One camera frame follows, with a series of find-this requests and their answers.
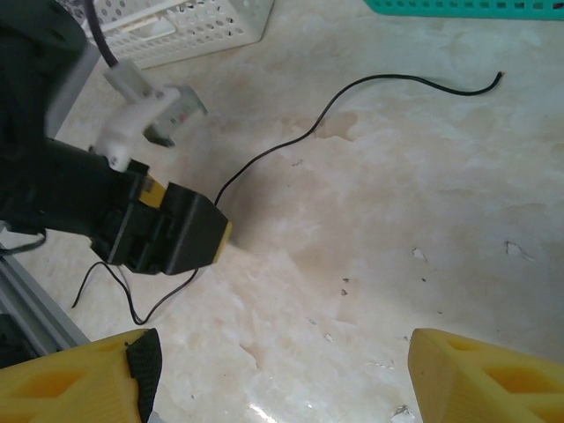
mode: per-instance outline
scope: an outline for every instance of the white plastic basket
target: white plastic basket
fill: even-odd
[[[150,68],[259,41],[273,2],[98,0],[96,11],[115,56]]]

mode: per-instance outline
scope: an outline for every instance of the white connector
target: white connector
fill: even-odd
[[[143,136],[150,122],[180,98],[178,89],[168,87],[151,93],[137,103],[128,104],[106,122],[93,152],[106,157],[109,166],[115,171],[125,172],[130,165],[135,141]]]
[[[128,104],[106,123],[93,152],[108,158],[116,171],[127,170],[133,145],[141,136],[171,147],[174,131],[192,116],[207,113],[189,86],[157,86],[132,61],[119,62],[105,77]]]

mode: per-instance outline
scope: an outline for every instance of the black wire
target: black wire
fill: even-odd
[[[45,232],[45,229],[41,229],[38,234],[41,235],[41,238],[37,241],[30,242],[29,244],[20,245],[19,247],[14,247],[13,249],[0,247],[0,257],[13,256],[14,254],[26,253],[28,251],[38,249],[47,241],[47,232]]]
[[[84,0],[86,20],[88,21],[88,26],[90,27],[90,32],[94,38],[94,42],[98,46],[101,56],[104,58],[106,63],[110,68],[115,67],[118,64],[112,50],[110,50],[108,43],[106,42],[106,37],[100,28],[100,22],[98,20],[98,15],[96,14],[96,8],[94,7],[93,0]]]
[[[321,122],[323,121],[323,118],[327,115],[329,110],[333,107],[335,102],[339,99],[339,97],[341,97],[344,93],[346,93],[347,91],[349,91],[350,89],[354,88],[357,85],[364,84],[365,82],[374,81],[374,80],[377,80],[377,79],[406,79],[406,80],[410,80],[410,81],[419,82],[420,84],[431,86],[432,88],[435,88],[439,91],[443,91],[445,93],[449,93],[449,94],[453,94],[453,95],[461,95],[461,96],[465,96],[465,97],[471,97],[471,96],[485,94],[485,93],[492,91],[500,83],[500,80],[501,80],[502,77],[503,77],[503,72],[498,72],[497,75],[495,76],[495,79],[493,80],[492,84],[490,84],[486,88],[483,88],[483,89],[477,90],[477,91],[458,91],[458,90],[454,90],[452,88],[448,88],[447,86],[436,84],[435,82],[429,81],[428,79],[424,79],[424,78],[420,78],[420,77],[414,77],[414,76],[411,76],[411,75],[401,75],[401,74],[393,74],[393,73],[392,74],[373,75],[373,76],[370,76],[370,77],[359,79],[358,81],[355,81],[355,82],[347,85],[345,88],[343,88],[337,94],[335,94],[335,96],[331,99],[331,101],[325,107],[323,112],[319,115],[319,117],[317,118],[317,120],[315,121],[315,123],[311,127],[311,129],[308,130],[301,137],[297,137],[296,139],[293,139],[292,141],[288,141],[286,143],[276,145],[276,146],[272,147],[271,149],[269,149],[265,152],[262,152],[261,154],[255,156],[255,158],[253,158],[252,160],[249,161],[249,163],[247,163],[245,166],[243,166],[241,168],[241,170],[239,170],[239,172],[237,172],[229,181],[227,181],[225,183],[225,185],[223,185],[223,187],[221,187],[221,189],[219,190],[218,196],[215,199],[214,204],[217,206],[218,203],[219,203],[219,200],[221,200],[221,198],[223,197],[223,194],[225,193],[226,189],[229,188],[229,186],[233,182],[235,182],[243,173],[245,173],[247,171],[247,169],[249,169],[251,166],[253,166],[255,163],[257,163],[260,159],[262,159],[265,156],[268,156],[269,154],[271,154],[271,153],[273,153],[277,150],[280,150],[281,148],[285,148],[285,147],[288,147],[290,145],[298,144],[300,141],[303,141],[304,139],[309,137],[311,134],[313,134],[315,132],[315,130],[319,127]],[[115,281],[118,284],[120,284],[120,286],[122,287],[122,289],[125,292],[125,295],[127,297],[127,302],[129,304],[129,307],[130,307],[131,318],[133,319],[133,322],[136,325],[139,325],[139,326],[146,324],[151,319],[152,315],[157,310],[157,308],[159,308],[170,297],[179,293],[183,288],[185,288],[190,282],[192,282],[194,280],[197,273],[199,272],[199,269],[194,270],[194,272],[190,275],[190,277],[188,278],[188,280],[186,282],[184,282],[182,285],[178,286],[172,292],[165,295],[159,302],[157,302],[157,304],[155,304],[155,306],[151,309],[151,311],[149,312],[147,317],[145,319],[141,319],[137,315],[137,312],[135,311],[135,308],[133,307],[133,300],[131,299],[131,293],[130,293],[129,289],[115,275],[115,273],[110,269],[110,267],[104,262],[95,263],[88,270],[88,272],[85,275],[84,280],[82,281],[82,285],[80,286],[80,289],[78,290],[77,298],[74,300],[74,303],[72,304],[72,308],[75,308],[77,306],[78,301],[80,300],[80,295],[82,294],[82,291],[85,287],[85,284],[86,284],[86,281],[88,280],[88,277],[90,276],[90,273],[98,265],[103,265],[109,271],[109,273],[112,275],[112,277],[115,279]]]
[[[157,304],[155,304],[153,306],[153,308],[151,309],[151,311],[149,312],[149,314],[147,315],[147,317],[145,319],[142,319],[141,317],[139,317],[139,315],[137,314],[137,311],[135,310],[135,306],[133,305],[133,299],[131,297],[131,292],[128,289],[128,287],[125,285],[124,282],[122,282],[117,275],[114,273],[114,271],[112,270],[111,267],[109,267],[109,265],[107,263],[104,262],[97,262],[94,263],[92,266],[90,266],[90,269],[88,269],[88,271],[85,274],[84,279],[82,279],[82,284],[80,284],[80,289],[78,289],[78,294],[77,294],[77,298],[74,300],[74,302],[72,303],[72,306],[70,306],[71,308],[75,308],[78,305],[78,302],[80,301],[80,297],[82,296],[82,292],[85,289],[86,286],[86,282],[88,281],[88,278],[90,277],[90,274],[92,273],[92,271],[98,267],[98,266],[103,266],[106,268],[106,270],[109,272],[109,274],[112,276],[112,278],[114,278],[115,282],[117,282],[119,284],[119,286],[123,289],[123,291],[125,292],[125,297],[127,298],[127,303],[128,306],[130,308],[130,314],[131,314],[131,319],[133,320],[133,323],[136,324],[137,326],[143,326],[144,324],[146,324],[147,322],[149,322],[149,320],[151,320],[152,315],[155,313],[155,311],[157,311],[157,308],[159,308],[165,301],[167,301],[170,297],[174,296],[175,294],[179,293],[182,289],[184,289],[190,282],[192,282],[194,280],[194,278],[196,277],[199,269],[196,269],[195,271],[192,272],[192,274],[190,275],[190,277],[188,278],[188,280],[186,282],[184,282],[183,284],[181,284],[180,286],[178,286],[177,288],[175,288],[173,291],[171,291],[170,293],[168,293],[167,295],[165,295],[159,302],[157,302]]]
[[[229,181],[227,181],[227,183],[219,190],[218,196],[216,197],[214,204],[218,205],[219,200],[223,197],[223,194],[226,191],[226,189],[229,188],[229,186],[233,182],[235,182],[235,180],[237,180],[239,178],[239,176],[244,174],[247,171],[247,169],[249,169],[251,166],[253,166],[255,163],[257,163],[264,156],[268,156],[269,154],[271,154],[271,153],[273,153],[277,150],[280,150],[281,148],[285,148],[285,147],[288,147],[290,145],[298,144],[300,141],[303,141],[304,139],[309,137],[311,134],[313,134],[315,132],[315,130],[321,124],[323,118],[327,115],[329,110],[333,107],[333,104],[335,104],[335,101],[337,101],[339,99],[339,97],[341,97],[344,93],[349,91],[351,88],[354,88],[356,85],[364,84],[365,82],[374,81],[374,80],[377,80],[377,79],[406,79],[406,80],[409,80],[409,81],[415,81],[415,82],[419,82],[420,84],[431,86],[431,87],[433,87],[433,88],[435,88],[439,91],[443,91],[445,93],[449,93],[449,94],[453,94],[453,95],[461,95],[461,96],[464,96],[464,97],[471,97],[471,96],[485,94],[485,93],[492,91],[500,83],[500,80],[501,80],[502,77],[503,77],[503,72],[497,72],[497,75],[495,76],[495,79],[493,80],[492,84],[490,84],[486,88],[483,88],[483,89],[477,90],[477,91],[458,91],[458,90],[454,90],[452,88],[448,88],[447,86],[436,84],[435,82],[429,81],[428,79],[424,79],[424,78],[420,78],[420,77],[414,77],[412,75],[401,75],[401,74],[396,74],[396,73],[372,75],[370,77],[365,77],[363,79],[359,79],[358,81],[355,81],[355,82],[347,85],[345,88],[343,88],[337,94],[335,94],[335,96],[331,99],[331,101],[329,102],[327,107],[319,115],[319,117],[315,121],[314,125],[311,127],[311,129],[308,132],[303,134],[301,137],[297,137],[296,139],[293,139],[292,141],[288,141],[287,143],[283,143],[283,144],[276,145],[276,146],[272,147],[270,150],[267,150],[267,151],[259,154],[258,156],[253,158],[249,163],[247,163],[245,166],[243,166],[241,168],[241,170],[239,172],[237,172]]]

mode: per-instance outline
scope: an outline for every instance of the teal basket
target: teal basket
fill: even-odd
[[[564,19],[564,0],[365,0],[384,15],[448,18]]]

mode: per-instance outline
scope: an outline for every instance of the marble floor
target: marble floor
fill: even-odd
[[[226,193],[234,235],[224,255],[147,325],[162,340],[163,420],[420,421],[406,366],[419,327],[564,362],[563,38],[558,22],[277,0],[261,42],[149,70],[194,86],[210,114],[173,150],[140,140],[134,157],[210,197],[357,78],[401,72],[479,89],[507,72],[473,98],[364,85],[313,137]],[[104,69],[62,141],[86,148],[122,104]],[[71,309],[96,260],[87,239],[51,234],[19,260],[89,338],[134,328],[103,270]],[[186,278],[126,276],[141,315]]]

